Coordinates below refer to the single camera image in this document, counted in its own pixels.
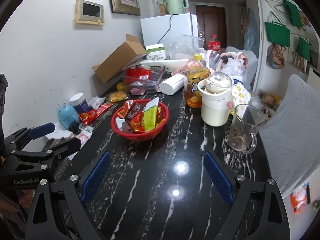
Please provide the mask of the left human hand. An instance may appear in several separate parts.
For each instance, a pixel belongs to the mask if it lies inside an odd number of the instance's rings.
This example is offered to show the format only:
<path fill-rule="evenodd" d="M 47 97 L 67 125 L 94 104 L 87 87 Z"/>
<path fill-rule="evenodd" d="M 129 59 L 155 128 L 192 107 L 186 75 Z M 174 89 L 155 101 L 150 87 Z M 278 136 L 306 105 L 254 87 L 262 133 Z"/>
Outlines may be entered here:
<path fill-rule="evenodd" d="M 19 196 L 18 202 L 23 208 L 30 208 L 33 201 L 34 190 L 24 190 L 23 194 Z M 9 201 L 1 197 L 1 210 L 9 212 L 17 212 L 18 209 Z"/>

